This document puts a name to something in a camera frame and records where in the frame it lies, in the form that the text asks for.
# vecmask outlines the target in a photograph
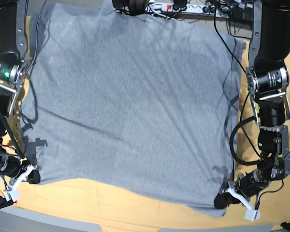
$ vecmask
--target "power strip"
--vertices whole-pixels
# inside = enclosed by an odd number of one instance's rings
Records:
[[[163,2],[156,2],[155,5],[159,6],[159,10],[164,15],[174,15],[179,12],[179,10],[175,10],[173,8],[172,3],[163,3]],[[207,5],[196,5],[196,4],[187,4],[186,9],[181,11],[180,15],[201,15],[201,16],[214,16],[214,7],[211,8],[211,12],[209,12]],[[216,10],[216,17],[217,18],[229,18],[228,14],[224,14],[219,10]]]

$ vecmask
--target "black cylindrical motor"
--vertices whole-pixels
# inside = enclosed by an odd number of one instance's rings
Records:
[[[282,180],[285,178],[285,161],[282,157],[278,157],[278,165],[275,167],[277,169],[277,173],[274,177],[271,176],[272,174],[272,167],[269,168],[261,168],[258,167],[260,169],[263,169],[262,172],[262,177],[266,180],[266,181],[275,181],[275,180]]]
[[[277,152],[277,145],[275,141],[281,137],[279,132],[274,131],[266,131],[260,129],[260,133],[258,136],[258,148],[266,152],[267,154],[272,153],[276,154]]]
[[[10,84],[14,83],[18,66],[0,62],[0,79]]]
[[[261,181],[261,173],[254,170],[248,173],[240,180],[240,190],[247,197],[252,197],[261,192],[267,185],[267,182]]]
[[[13,178],[18,175],[20,167],[18,158],[6,155],[0,157],[0,175],[7,175]]]
[[[257,101],[259,116],[264,127],[277,127],[285,122],[285,106],[281,97]]]
[[[285,88],[289,84],[289,76],[285,68],[258,75],[258,93]]]

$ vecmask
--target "black cable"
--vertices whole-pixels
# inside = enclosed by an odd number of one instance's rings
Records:
[[[244,121],[242,121],[242,125],[245,125],[251,121],[255,120],[255,117],[252,116],[252,117],[249,117],[249,118],[246,118]],[[234,146],[233,146],[233,142],[234,142],[234,137],[238,131],[238,129],[241,128],[241,123],[239,122],[236,127],[234,128],[234,130],[232,131],[231,133],[231,136],[230,136],[230,142],[229,142],[229,145],[230,145],[230,151],[231,151],[231,154],[233,156],[233,158],[235,159],[235,161],[241,165],[244,165],[244,166],[252,166],[252,165],[257,165],[259,163],[261,163],[262,161],[261,160],[257,160],[257,161],[244,161],[242,159],[240,159],[237,155],[236,155],[236,152],[234,150]]]
[[[36,26],[36,31],[35,31],[35,53],[34,53],[34,57],[33,57],[33,60],[32,60],[32,62],[31,62],[31,64],[30,64],[29,68],[27,68],[25,74],[27,74],[28,71],[32,68],[32,66],[33,66],[33,64],[35,63],[35,60],[36,60],[36,58],[37,58],[37,52],[38,52],[38,32],[39,32],[39,24],[40,24],[40,19],[41,19],[41,17],[42,17],[42,13],[43,13],[44,6],[45,6],[46,2],[47,2],[47,0],[45,0],[44,3],[43,3],[43,6],[42,6],[42,8],[41,8],[41,10],[40,10],[40,14],[39,14],[38,21],[37,21],[37,26]]]
[[[11,154],[7,154],[7,153],[1,153],[0,157],[2,157],[2,156],[16,157],[16,155],[11,155]]]
[[[125,15],[130,15],[130,12],[125,9],[116,9],[116,10],[119,11],[120,13],[124,13]]]
[[[258,199],[258,202],[257,202],[257,204],[256,204],[256,206],[255,206],[255,209],[259,209],[261,196],[264,195],[264,194],[266,194],[266,193],[275,193],[275,192],[280,191],[280,190],[284,187],[284,185],[285,185],[283,179],[281,179],[281,183],[282,183],[282,185],[281,185],[281,187],[280,187],[279,189],[277,189],[277,190],[275,190],[275,191],[266,191],[266,192],[263,192],[263,193],[260,195],[259,199]]]
[[[253,145],[252,141],[250,140],[249,136],[247,135],[245,129],[244,129],[244,126],[243,126],[243,123],[242,123],[242,120],[243,120],[243,114],[244,114],[244,108],[245,108],[245,105],[246,105],[246,102],[247,102],[247,99],[248,99],[248,96],[249,94],[247,94],[246,98],[245,98],[245,101],[244,101],[244,104],[243,104],[243,108],[242,108],[242,111],[241,111],[241,116],[240,116],[240,124],[241,124],[241,128],[244,132],[244,135],[246,136],[246,138],[248,139],[250,145],[252,146],[253,150],[255,151],[255,153],[257,154],[257,156],[259,156],[259,158],[261,160],[264,161],[264,159],[260,156],[260,154],[258,153],[258,151],[256,150],[255,146]]]
[[[26,0],[26,4],[25,4],[25,12],[24,12],[24,29],[26,28],[26,17],[27,17],[27,13],[28,13],[28,3],[29,3],[29,0]],[[25,36],[25,38],[26,38],[26,41],[28,41],[28,37],[27,37],[27,33],[26,33],[26,31],[24,31],[24,36]],[[24,60],[25,59],[25,57],[26,57],[26,54],[27,54],[27,52],[28,52],[28,47],[26,47],[26,50],[25,50],[25,52],[24,52],[24,54],[23,54],[23,56],[22,56],[22,60]]]
[[[233,58],[237,61],[237,63],[241,66],[242,70],[244,73],[246,73],[244,67],[242,66],[241,62],[238,60],[238,58],[233,54],[233,52],[229,49],[229,47],[227,46],[226,42],[223,40],[222,36],[220,35],[219,31],[217,30],[217,26],[216,26],[216,11],[219,9],[216,9],[216,4],[214,4],[215,7],[215,12],[214,12],[214,28],[216,33],[218,34],[218,36],[220,37],[221,41],[223,42],[223,44],[226,46],[226,48],[228,49],[228,51],[230,52],[230,54],[233,56]]]
[[[235,38],[241,38],[241,39],[250,40],[250,38],[248,38],[248,37],[245,37],[245,36],[237,36],[237,35],[233,35],[232,34],[232,32],[231,32],[231,16],[230,15],[229,15],[229,31],[230,31],[230,35],[233,36],[233,37],[235,37]]]
[[[240,28],[237,30],[237,33],[240,31],[240,29],[242,29],[244,26],[244,23],[242,23],[242,25],[240,26]]]
[[[181,8],[176,14],[170,16],[167,20],[170,20],[171,18],[174,18],[175,16],[177,16],[179,13],[181,13],[183,10],[187,9],[187,7],[185,8]]]
[[[16,139],[14,138],[13,132],[12,132],[12,130],[11,130],[11,128],[10,128],[5,116],[1,112],[1,110],[0,110],[0,119],[1,119],[1,121],[3,123],[4,128],[7,130],[9,136],[11,137],[12,143],[15,146],[16,153],[20,156],[20,158],[24,159],[25,156],[22,153],[22,151],[20,150],[20,148],[18,146],[18,143],[17,143]]]
[[[151,13],[147,12],[147,14],[150,14],[150,15],[153,14],[153,16],[155,15],[155,16],[163,17],[163,18],[165,18],[165,19],[168,18],[168,16],[166,16],[166,15],[164,15],[164,14],[161,14],[161,13],[158,13],[158,12],[154,11],[154,10],[150,7],[150,5],[148,5],[148,7],[149,7]]]

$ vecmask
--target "gray towel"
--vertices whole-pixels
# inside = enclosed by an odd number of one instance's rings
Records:
[[[223,38],[241,60],[246,44]],[[110,0],[46,6],[22,104],[26,156],[41,184],[87,178],[222,216],[214,198],[232,173],[240,75],[197,25],[121,15]]]

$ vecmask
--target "gray floor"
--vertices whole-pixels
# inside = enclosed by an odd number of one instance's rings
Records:
[[[158,232],[270,232],[273,225],[208,230],[160,229]],[[96,224],[71,221],[8,207],[0,211],[0,232],[101,232]]]

